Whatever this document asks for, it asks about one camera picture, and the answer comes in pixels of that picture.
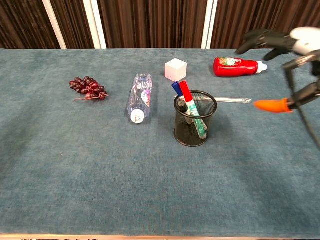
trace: plastic water bottle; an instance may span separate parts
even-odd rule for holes
[[[140,124],[150,116],[151,90],[151,75],[137,74],[127,105],[127,112],[132,122]]]

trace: pen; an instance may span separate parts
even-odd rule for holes
[[[190,109],[191,116],[199,117],[199,113],[197,110],[197,106],[195,104],[194,98],[192,97],[192,94],[189,90],[189,87],[187,85],[187,82],[184,80],[179,83],[180,88],[182,90],[185,103]],[[200,139],[205,139],[207,137],[206,130],[205,130],[205,125],[203,124],[203,121],[201,119],[194,119],[194,125],[195,128],[199,134]]]

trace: brown curtain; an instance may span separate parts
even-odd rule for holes
[[[255,29],[290,33],[298,27],[320,28],[320,0],[219,0],[211,48],[236,49],[241,36]]]
[[[67,49],[94,49],[82,0],[51,0]]]
[[[0,48],[60,48],[42,0],[0,1]]]
[[[107,48],[200,48],[207,0],[98,0]]]

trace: robotic arm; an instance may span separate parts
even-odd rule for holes
[[[256,101],[254,105],[261,110],[273,113],[292,112],[297,109],[309,134],[320,148],[320,140],[309,125],[301,108],[302,105],[320,97],[320,28],[299,27],[292,30],[289,35],[259,29],[246,33],[243,38],[245,43],[235,51],[237,54],[244,54],[254,47],[268,45],[274,50],[264,56],[265,61],[291,52],[300,56],[282,65],[292,96],[282,100],[260,100]],[[312,75],[317,77],[317,81],[296,91],[293,70],[306,63],[312,64]]]

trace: grape stem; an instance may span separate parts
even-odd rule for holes
[[[91,99],[98,99],[98,98],[100,98],[100,95],[96,97],[90,97],[90,98],[76,98],[75,100],[73,100],[73,102],[75,102],[76,100],[91,100]]]

